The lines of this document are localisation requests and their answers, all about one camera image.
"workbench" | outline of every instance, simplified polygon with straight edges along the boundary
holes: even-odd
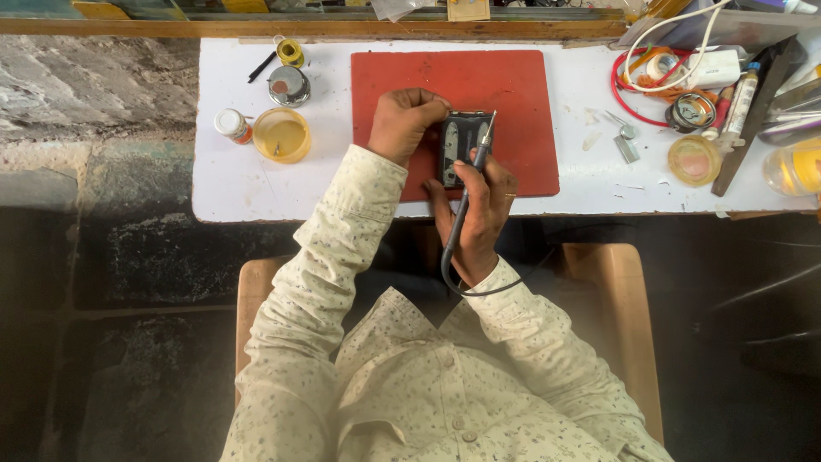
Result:
[[[310,79],[311,96],[296,111],[309,124],[312,146],[301,162],[277,164],[259,154],[253,143],[236,145],[213,127],[213,116],[220,109],[232,108],[256,117],[278,107],[268,97],[267,87],[268,75],[280,65],[278,60],[256,81],[246,83],[248,75],[274,50],[273,42],[202,39],[192,192],[196,217],[206,223],[308,219],[353,138],[351,53],[485,49],[537,49],[544,53],[561,191],[556,196],[518,197],[511,215],[725,216],[727,212],[819,208],[813,196],[784,197],[767,186],[761,164],[775,147],[758,139],[724,197],[712,194],[710,185],[691,187],[678,180],[667,166],[667,150],[682,134],[635,120],[618,105],[610,94],[608,78],[621,52],[604,46],[563,49],[552,44],[420,41],[305,44],[302,71]],[[639,113],[663,119],[663,101],[642,95],[627,95],[625,99]],[[587,124],[585,108],[595,111],[597,122]],[[613,141],[619,125],[605,109],[637,127],[638,136],[633,140],[641,157],[637,162],[627,164],[622,158]],[[582,150],[584,139],[593,132],[602,135],[589,150]],[[432,211],[424,201],[401,203],[396,214],[398,218],[429,216]]]

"red rubber mat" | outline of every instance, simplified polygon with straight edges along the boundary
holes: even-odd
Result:
[[[538,50],[353,53],[354,143],[367,146],[378,97],[420,86],[453,108],[498,111],[493,156],[519,179],[519,196],[559,192],[544,56]],[[436,132],[440,126],[432,127]],[[425,201],[422,182],[437,177],[438,142],[423,141],[410,158],[402,201]],[[460,191],[450,191],[452,199]]]

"soldering iron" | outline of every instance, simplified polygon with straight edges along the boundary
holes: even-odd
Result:
[[[476,170],[479,173],[482,173],[484,169],[484,159],[488,156],[488,151],[490,151],[490,143],[492,138],[490,136],[491,131],[493,130],[493,122],[496,120],[496,111],[493,111],[493,116],[490,118],[490,124],[488,125],[488,130],[482,136],[482,140],[479,142],[479,145],[476,146],[476,156],[473,159],[473,166],[476,167]],[[459,208],[456,210],[456,218],[453,220],[453,226],[451,227],[451,233],[447,237],[447,244],[445,244],[445,249],[442,252],[442,261],[440,264],[440,269],[442,271],[442,277],[445,279],[445,284],[452,290],[464,297],[483,297],[484,295],[490,295],[492,293],[499,293],[503,290],[507,290],[513,287],[516,284],[519,284],[524,278],[530,275],[536,268],[542,265],[550,254],[553,253],[553,250],[534,268],[530,273],[525,275],[523,278],[519,278],[515,282],[512,282],[504,287],[500,287],[498,289],[489,290],[487,292],[478,292],[478,293],[468,293],[462,289],[459,289],[457,284],[454,284],[451,280],[450,276],[450,269],[451,269],[451,259],[453,258],[453,252],[456,249],[456,246],[459,245],[459,237],[461,236],[461,229],[462,226],[465,224],[465,217],[467,216],[467,208],[469,206],[469,198],[467,187],[462,190],[462,197],[459,201]]]

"shirt sleeve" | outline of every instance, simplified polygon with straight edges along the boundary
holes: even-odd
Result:
[[[354,276],[370,266],[396,212],[407,171],[351,145],[294,239],[301,250],[273,278],[236,377],[242,394],[222,460],[329,460],[336,455],[337,373]]]
[[[493,272],[470,292],[518,280],[501,257]],[[571,330],[570,317],[524,284],[485,297],[468,297],[484,333],[503,342],[535,395],[572,419],[621,460],[672,460],[644,429],[644,415],[624,384],[593,348]]]

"yellow plastic container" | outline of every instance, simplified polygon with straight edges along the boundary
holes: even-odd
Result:
[[[274,162],[299,162],[310,150],[308,123],[293,109],[265,111],[254,123],[254,146]]]
[[[721,171],[721,156],[710,141],[701,135],[687,135],[670,146],[667,153],[670,170],[691,186],[712,182]]]
[[[775,150],[761,167],[764,180],[784,196],[821,192],[821,136]]]

